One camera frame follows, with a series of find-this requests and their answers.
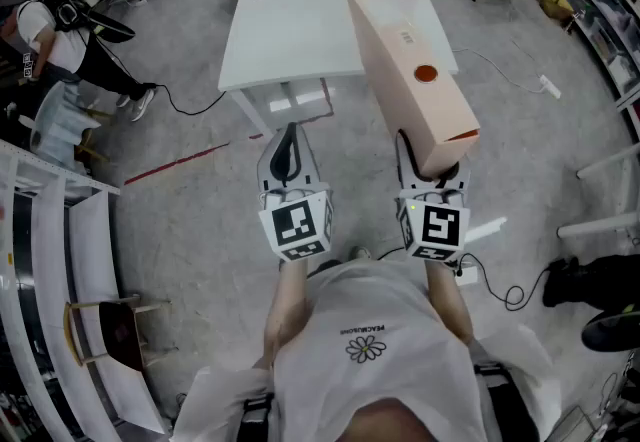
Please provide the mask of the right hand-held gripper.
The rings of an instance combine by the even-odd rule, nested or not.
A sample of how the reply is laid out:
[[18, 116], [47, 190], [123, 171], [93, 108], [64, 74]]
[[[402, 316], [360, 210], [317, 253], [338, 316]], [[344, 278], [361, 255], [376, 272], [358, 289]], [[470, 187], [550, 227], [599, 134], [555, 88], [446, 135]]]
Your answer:
[[411, 143], [400, 129], [395, 137], [398, 179], [396, 198], [399, 222], [407, 256], [413, 259], [452, 262], [465, 245], [470, 210], [465, 207], [465, 191], [471, 169], [461, 160], [436, 180], [424, 178], [417, 168]]

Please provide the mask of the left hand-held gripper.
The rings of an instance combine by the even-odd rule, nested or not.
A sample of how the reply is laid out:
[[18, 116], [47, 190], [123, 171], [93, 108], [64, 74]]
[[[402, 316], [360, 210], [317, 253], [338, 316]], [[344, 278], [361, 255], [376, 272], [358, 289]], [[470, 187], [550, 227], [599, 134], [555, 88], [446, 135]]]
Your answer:
[[317, 164], [304, 128], [296, 124], [291, 173], [293, 124], [269, 141], [257, 164], [262, 210], [260, 221], [273, 252], [285, 262], [324, 254], [331, 249], [333, 205], [331, 188], [320, 182]]

